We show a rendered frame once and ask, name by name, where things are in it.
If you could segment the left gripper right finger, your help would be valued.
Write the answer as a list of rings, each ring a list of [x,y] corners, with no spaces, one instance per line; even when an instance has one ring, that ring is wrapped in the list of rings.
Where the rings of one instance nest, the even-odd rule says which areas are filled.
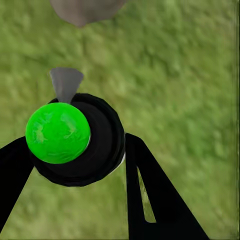
[[[129,240],[210,240],[145,142],[126,133],[125,151]],[[137,168],[156,223],[145,220]]]

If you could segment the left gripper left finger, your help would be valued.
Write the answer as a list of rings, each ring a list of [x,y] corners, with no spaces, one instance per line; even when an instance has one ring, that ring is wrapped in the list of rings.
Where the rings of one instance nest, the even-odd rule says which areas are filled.
[[[0,232],[33,167],[26,137],[0,149]]]

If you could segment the pesticide atomizer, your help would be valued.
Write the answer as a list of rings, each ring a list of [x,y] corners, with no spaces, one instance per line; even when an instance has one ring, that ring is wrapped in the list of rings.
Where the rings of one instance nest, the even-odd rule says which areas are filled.
[[[84,79],[73,68],[49,71],[56,98],[27,122],[26,143],[37,171],[53,184],[85,187],[112,174],[125,161],[126,132],[104,99],[76,93]]]

